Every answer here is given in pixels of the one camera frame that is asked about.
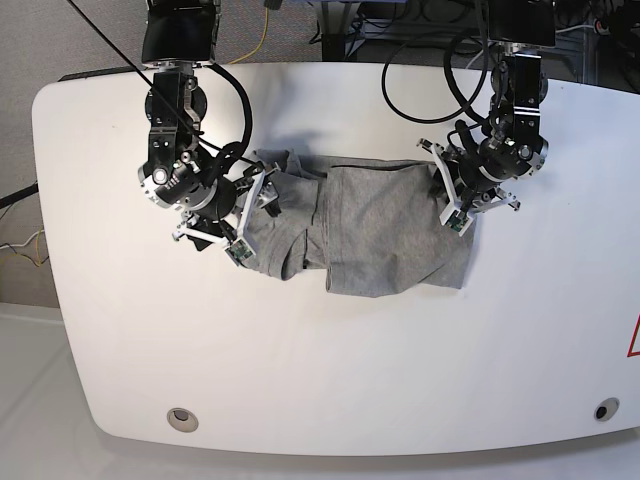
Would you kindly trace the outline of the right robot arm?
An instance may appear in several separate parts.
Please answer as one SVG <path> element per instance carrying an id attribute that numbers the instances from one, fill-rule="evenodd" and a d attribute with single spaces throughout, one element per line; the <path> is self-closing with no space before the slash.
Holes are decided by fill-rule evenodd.
<path id="1" fill-rule="evenodd" d="M 139 168 L 146 198 L 173 209 L 181 220 L 173 236 L 202 251 L 222 246 L 236 263 L 253 257 L 248 231 L 256 209 L 279 213 L 278 193 L 268 180 L 272 168 L 245 155 L 253 131 L 248 94 L 215 61 L 221 6 L 217 1 L 150 1 L 142 62 L 155 68 L 145 101 L 150 123 L 148 158 Z M 206 67 L 238 94 L 244 118 L 241 138 L 206 146 L 202 122 L 208 103 L 196 77 Z"/>

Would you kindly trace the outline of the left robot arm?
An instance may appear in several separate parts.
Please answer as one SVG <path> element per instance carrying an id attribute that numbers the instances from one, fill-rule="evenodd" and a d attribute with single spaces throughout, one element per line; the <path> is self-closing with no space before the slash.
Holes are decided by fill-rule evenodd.
<path id="1" fill-rule="evenodd" d="M 457 34 L 443 59 L 445 80 L 459 105 L 448 117 L 460 143 L 418 143 L 432 154 L 436 192 L 446 198 L 440 222 L 458 234 L 480 213 L 503 205 L 518 210 L 519 201 L 502 184 L 537 174 L 548 152 L 540 134 L 540 105 L 548 91 L 540 52 L 555 45 L 553 2 L 479 1 L 476 10 L 478 28 Z M 475 99 L 462 94 L 451 67 L 457 46 L 473 35 L 482 44 L 481 79 L 493 90 L 485 116 L 473 111 Z"/>

